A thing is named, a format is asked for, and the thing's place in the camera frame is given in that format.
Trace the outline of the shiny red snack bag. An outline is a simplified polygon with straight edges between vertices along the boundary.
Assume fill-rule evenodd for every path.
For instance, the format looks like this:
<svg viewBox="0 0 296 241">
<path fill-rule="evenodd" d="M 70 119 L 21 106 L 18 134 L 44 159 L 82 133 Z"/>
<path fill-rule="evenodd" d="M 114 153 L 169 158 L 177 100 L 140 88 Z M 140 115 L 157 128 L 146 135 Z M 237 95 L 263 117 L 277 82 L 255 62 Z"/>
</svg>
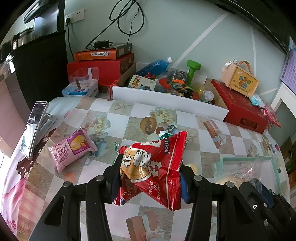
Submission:
<svg viewBox="0 0 296 241">
<path fill-rule="evenodd" d="M 181 208 L 180 167 L 187 132 L 182 131 L 162 140 L 122 146 L 120 187 L 114 204 L 123 206 L 144 192 L 156 202 L 175 211 Z"/>
</svg>

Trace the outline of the round bun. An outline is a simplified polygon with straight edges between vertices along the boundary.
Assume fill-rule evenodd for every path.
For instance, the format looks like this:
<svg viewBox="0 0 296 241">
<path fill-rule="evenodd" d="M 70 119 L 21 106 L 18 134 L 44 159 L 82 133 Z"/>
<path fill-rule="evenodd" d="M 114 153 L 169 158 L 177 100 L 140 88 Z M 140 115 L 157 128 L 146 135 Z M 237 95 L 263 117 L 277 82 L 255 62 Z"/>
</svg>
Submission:
<svg viewBox="0 0 296 241">
<path fill-rule="evenodd" d="M 232 182 L 237 188 L 244 182 L 253 178 L 260 178 L 262 162 L 255 161 L 230 161 L 220 160 L 214 164 L 213 174 L 217 184 Z"/>
</svg>

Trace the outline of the green white cracker packet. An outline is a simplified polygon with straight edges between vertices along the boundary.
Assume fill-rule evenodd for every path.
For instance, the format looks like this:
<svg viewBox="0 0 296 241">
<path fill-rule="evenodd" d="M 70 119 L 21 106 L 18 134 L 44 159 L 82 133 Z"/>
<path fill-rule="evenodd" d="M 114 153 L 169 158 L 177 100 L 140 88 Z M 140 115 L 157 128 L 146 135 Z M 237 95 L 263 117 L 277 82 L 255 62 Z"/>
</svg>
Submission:
<svg viewBox="0 0 296 241">
<path fill-rule="evenodd" d="M 159 139 L 164 140 L 164 139 L 170 138 L 171 136 L 176 135 L 178 133 L 179 133 L 178 131 L 175 132 L 175 133 L 170 133 L 170 132 L 167 132 L 167 131 L 160 131 L 159 132 Z"/>
</svg>

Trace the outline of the large red gift box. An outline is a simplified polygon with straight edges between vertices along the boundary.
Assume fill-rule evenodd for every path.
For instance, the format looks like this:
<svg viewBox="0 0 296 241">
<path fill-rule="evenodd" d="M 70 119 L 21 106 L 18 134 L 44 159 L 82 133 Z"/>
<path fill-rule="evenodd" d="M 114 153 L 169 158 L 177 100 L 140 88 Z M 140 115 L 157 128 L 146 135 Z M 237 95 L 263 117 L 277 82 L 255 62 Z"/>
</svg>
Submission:
<svg viewBox="0 0 296 241">
<path fill-rule="evenodd" d="M 267 127 L 267 119 L 259 107 L 253 106 L 248 97 L 230 90 L 224 83 L 212 79 L 211 83 L 223 99 L 228 113 L 224 121 L 258 133 Z"/>
</svg>

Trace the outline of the toy card box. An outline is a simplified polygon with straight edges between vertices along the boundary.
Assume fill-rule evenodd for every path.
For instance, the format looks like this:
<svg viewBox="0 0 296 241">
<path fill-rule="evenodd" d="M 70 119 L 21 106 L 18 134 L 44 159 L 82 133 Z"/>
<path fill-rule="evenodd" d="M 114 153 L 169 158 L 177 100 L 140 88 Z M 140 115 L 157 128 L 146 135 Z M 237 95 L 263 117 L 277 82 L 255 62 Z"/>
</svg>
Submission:
<svg viewBox="0 0 296 241">
<path fill-rule="evenodd" d="M 154 91 L 156 81 L 138 75 L 133 75 L 127 87 Z"/>
</svg>

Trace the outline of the red box on left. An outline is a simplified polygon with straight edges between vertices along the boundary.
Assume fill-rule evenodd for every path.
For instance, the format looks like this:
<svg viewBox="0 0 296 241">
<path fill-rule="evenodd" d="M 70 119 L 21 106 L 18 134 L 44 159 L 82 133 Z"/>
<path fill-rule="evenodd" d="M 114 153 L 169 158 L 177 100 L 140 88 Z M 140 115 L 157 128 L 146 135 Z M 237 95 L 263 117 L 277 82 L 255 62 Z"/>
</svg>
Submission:
<svg viewBox="0 0 296 241">
<path fill-rule="evenodd" d="M 81 68 L 97 68 L 98 84 L 110 86 L 118 81 L 120 86 L 135 74 L 134 53 L 129 53 L 117 60 L 87 60 L 73 61 L 67 64 L 68 76 L 74 74 Z"/>
</svg>

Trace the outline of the blue water bottle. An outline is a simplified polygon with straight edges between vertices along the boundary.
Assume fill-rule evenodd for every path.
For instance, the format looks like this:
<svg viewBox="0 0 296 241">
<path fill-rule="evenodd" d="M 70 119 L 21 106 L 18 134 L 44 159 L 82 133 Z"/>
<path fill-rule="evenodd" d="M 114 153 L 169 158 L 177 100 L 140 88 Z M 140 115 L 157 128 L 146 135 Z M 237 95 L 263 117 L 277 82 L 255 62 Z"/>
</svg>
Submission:
<svg viewBox="0 0 296 241">
<path fill-rule="evenodd" d="M 150 74 L 150 76 L 157 76 L 166 71 L 171 63 L 173 63 L 171 57 L 168 57 L 167 60 L 157 60 L 138 70 L 135 74 L 142 77 L 148 74 Z"/>
</svg>

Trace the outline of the wet wipes pack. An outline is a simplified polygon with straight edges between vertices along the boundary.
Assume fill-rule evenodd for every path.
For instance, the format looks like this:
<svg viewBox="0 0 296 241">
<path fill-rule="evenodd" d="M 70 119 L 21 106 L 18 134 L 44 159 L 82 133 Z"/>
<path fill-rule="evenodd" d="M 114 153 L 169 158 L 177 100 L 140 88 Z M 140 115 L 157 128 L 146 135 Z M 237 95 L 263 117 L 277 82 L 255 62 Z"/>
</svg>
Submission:
<svg viewBox="0 0 296 241">
<path fill-rule="evenodd" d="M 260 96 L 257 93 L 254 93 L 252 97 L 250 97 L 250 101 L 253 106 L 257 106 L 259 108 L 265 108 L 264 101 L 260 98 Z"/>
</svg>

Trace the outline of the orange flat box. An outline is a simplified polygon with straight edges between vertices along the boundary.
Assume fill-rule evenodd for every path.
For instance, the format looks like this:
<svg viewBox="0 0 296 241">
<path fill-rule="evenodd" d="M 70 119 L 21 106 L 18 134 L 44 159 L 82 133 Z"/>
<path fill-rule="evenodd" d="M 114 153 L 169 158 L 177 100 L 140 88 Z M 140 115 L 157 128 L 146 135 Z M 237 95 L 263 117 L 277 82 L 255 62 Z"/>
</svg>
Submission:
<svg viewBox="0 0 296 241">
<path fill-rule="evenodd" d="M 110 45 L 110 48 L 78 51 L 74 54 L 74 60 L 117 60 L 131 52 L 132 43 L 112 44 Z"/>
</svg>

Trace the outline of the white shelf unit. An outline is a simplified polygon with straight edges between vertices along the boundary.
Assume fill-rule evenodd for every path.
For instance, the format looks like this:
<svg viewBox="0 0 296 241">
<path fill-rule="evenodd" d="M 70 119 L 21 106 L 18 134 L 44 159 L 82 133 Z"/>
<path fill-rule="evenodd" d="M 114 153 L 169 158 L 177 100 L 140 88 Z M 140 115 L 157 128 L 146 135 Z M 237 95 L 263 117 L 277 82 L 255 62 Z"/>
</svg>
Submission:
<svg viewBox="0 0 296 241">
<path fill-rule="evenodd" d="M 286 84 L 280 83 L 280 87 L 271 103 L 271 107 L 276 112 L 281 103 L 284 103 L 293 116 L 296 118 L 296 95 L 292 92 Z"/>
</svg>

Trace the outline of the black cabinet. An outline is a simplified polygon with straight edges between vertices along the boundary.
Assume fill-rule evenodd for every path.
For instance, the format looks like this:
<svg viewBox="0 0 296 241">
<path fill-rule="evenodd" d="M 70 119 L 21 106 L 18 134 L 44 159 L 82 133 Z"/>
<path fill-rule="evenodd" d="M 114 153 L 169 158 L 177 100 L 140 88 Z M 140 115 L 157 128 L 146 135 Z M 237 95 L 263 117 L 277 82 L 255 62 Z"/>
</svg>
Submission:
<svg viewBox="0 0 296 241">
<path fill-rule="evenodd" d="M 11 53 L 29 109 L 62 96 L 69 83 L 64 11 L 65 1 L 1 1 L 1 40 L 21 14 L 24 23 L 34 22 L 34 39 Z"/>
</svg>

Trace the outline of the purple perforated basket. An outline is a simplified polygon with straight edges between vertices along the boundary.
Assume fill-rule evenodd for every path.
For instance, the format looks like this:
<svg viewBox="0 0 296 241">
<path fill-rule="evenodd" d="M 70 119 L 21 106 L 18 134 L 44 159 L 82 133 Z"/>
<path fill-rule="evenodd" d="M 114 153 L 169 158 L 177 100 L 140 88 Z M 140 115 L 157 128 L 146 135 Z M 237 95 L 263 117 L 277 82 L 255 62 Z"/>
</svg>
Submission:
<svg viewBox="0 0 296 241">
<path fill-rule="evenodd" d="M 295 93 L 296 90 L 296 51 L 295 43 L 290 38 L 290 45 L 282 69 L 280 80 Z"/>
</svg>

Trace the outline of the yellow handled gift case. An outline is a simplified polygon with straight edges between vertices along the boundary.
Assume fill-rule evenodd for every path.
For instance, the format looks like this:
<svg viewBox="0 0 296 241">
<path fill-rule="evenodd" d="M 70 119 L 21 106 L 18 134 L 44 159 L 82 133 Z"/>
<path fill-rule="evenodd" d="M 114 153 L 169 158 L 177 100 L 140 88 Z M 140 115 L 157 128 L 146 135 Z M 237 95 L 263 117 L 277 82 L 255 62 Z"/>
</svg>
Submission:
<svg viewBox="0 0 296 241">
<path fill-rule="evenodd" d="M 222 82 L 231 90 L 251 98 L 259 85 L 259 80 L 252 74 L 248 61 L 229 61 L 224 64 Z"/>
</svg>

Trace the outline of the wall socket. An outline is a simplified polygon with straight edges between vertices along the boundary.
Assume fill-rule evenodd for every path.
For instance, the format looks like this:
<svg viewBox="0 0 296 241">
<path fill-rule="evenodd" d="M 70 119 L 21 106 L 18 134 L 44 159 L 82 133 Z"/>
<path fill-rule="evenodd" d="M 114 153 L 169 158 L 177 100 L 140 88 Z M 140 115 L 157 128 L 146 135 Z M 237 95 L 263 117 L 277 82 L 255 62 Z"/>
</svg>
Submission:
<svg viewBox="0 0 296 241">
<path fill-rule="evenodd" d="M 65 16 L 65 25 L 84 20 L 85 9 L 80 9 Z"/>
</svg>

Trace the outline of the wall mounted television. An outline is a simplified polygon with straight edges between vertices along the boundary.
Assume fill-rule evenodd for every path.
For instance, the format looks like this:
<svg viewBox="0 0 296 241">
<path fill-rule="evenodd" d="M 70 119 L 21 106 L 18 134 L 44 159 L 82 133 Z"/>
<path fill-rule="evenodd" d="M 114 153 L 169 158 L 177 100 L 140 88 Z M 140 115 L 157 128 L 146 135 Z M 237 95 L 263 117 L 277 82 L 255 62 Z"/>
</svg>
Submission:
<svg viewBox="0 0 296 241">
<path fill-rule="evenodd" d="M 244 21 L 287 54 L 295 41 L 295 1 L 220 0 L 210 1 Z"/>
</svg>

